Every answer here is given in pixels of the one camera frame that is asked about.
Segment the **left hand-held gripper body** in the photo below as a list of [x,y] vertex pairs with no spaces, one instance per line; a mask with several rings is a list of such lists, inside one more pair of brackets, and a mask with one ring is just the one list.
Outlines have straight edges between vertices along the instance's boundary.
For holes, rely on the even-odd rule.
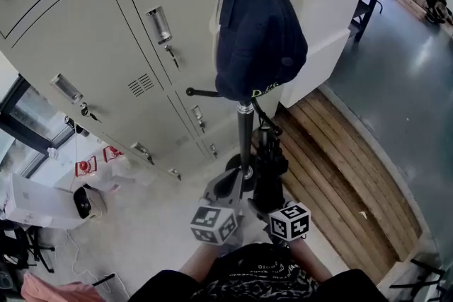
[[190,230],[196,240],[210,245],[242,245],[241,207],[212,205],[201,199],[190,221]]

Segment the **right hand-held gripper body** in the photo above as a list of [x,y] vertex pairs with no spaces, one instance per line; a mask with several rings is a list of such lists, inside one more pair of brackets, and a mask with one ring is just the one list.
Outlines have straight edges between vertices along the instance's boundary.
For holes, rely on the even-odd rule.
[[306,238],[311,229],[311,212],[302,203],[292,203],[268,216],[269,234],[284,241]]

